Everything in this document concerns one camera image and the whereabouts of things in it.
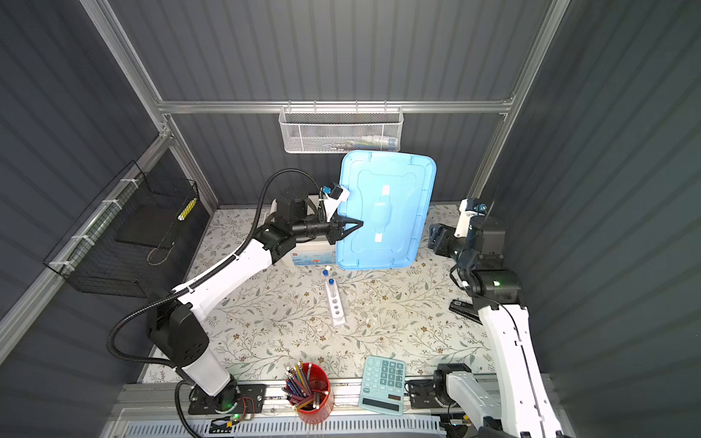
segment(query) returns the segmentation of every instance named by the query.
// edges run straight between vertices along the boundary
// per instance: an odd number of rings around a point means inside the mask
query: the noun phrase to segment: wall
[[[580,438],[697,435],[699,22],[574,1],[484,193]]]
[[[223,0],[112,7],[165,100],[423,101],[508,98],[548,4]],[[433,200],[465,197],[497,118],[406,117],[402,151],[437,162]],[[255,204],[262,182],[283,166],[313,172],[323,184],[340,173],[340,154],[284,152],[276,116],[174,119],[221,204]],[[278,187],[301,184],[281,179]]]
[[[0,1],[0,315],[157,132],[78,1]],[[140,367],[107,331],[142,300],[63,287],[0,366],[3,436],[94,437]],[[147,353],[143,324],[120,344]]]

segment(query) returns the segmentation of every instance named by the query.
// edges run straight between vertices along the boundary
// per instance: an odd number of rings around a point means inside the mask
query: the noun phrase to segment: red mesh cup
[[[304,370],[306,371],[309,367],[309,363],[303,364]],[[297,411],[299,418],[308,424],[318,424],[323,420],[326,420],[331,414],[331,410],[334,408],[334,393],[331,391],[331,383],[329,378],[326,376],[321,367],[316,364],[311,365],[311,373],[309,374],[309,387],[312,390],[318,391],[329,391],[328,395],[321,394],[321,403],[319,407],[313,411],[304,411],[302,409]]]

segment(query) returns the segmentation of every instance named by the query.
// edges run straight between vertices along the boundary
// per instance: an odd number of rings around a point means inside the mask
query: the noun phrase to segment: calculator
[[[407,367],[401,360],[368,356],[358,406],[368,411],[402,415],[406,375]]]

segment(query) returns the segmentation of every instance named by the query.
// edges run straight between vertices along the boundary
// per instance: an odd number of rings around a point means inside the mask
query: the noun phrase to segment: flower pattern
[[[231,253],[250,229],[255,210],[217,210],[189,273],[192,278]],[[282,264],[257,273],[232,292],[203,323],[210,348],[239,380],[283,378],[300,359],[323,364],[330,377],[362,375],[368,355],[396,357],[409,375],[429,374],[443,362],[494,372],[484,328],[448,310],[465,297],[448,276],[453,261],[427,248],[428,225],[455,226],[455,205],[432,205],[416,261],[408,268],[343,271],[332,267],[347,324],[334,327],[322,266]],[[164,357],[160,351],[155,356]],[[147,365],[145,383],[176,381],[161,365]]]

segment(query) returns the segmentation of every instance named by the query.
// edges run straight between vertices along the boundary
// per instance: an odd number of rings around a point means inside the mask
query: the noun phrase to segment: yellow connector
[[[184,221],[187,215],[192,211],[192,209],[195,207],[195,204],[197,203],[197,198],[192,198],[190,203],[185,207],[181,212],[180,215],[177,217],[177,220],[179,221]]]

